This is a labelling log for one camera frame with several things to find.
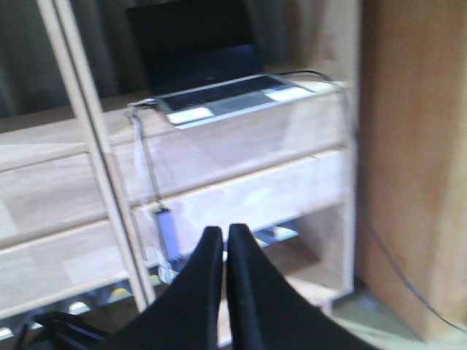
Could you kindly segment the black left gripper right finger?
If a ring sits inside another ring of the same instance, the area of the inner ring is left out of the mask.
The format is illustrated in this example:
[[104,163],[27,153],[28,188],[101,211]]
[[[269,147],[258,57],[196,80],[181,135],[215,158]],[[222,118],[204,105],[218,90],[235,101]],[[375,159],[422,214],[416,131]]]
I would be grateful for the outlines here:
[[226,288],[234,349],[373,348],[304,299],[243,223],[229,227]]

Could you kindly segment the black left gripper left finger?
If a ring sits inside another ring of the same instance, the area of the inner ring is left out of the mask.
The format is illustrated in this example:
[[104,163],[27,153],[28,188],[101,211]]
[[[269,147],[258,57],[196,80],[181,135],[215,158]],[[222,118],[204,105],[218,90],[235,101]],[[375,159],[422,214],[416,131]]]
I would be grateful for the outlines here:
[[168,289],[105,348],[216,349],[222,277],[222,231],[208,226]]

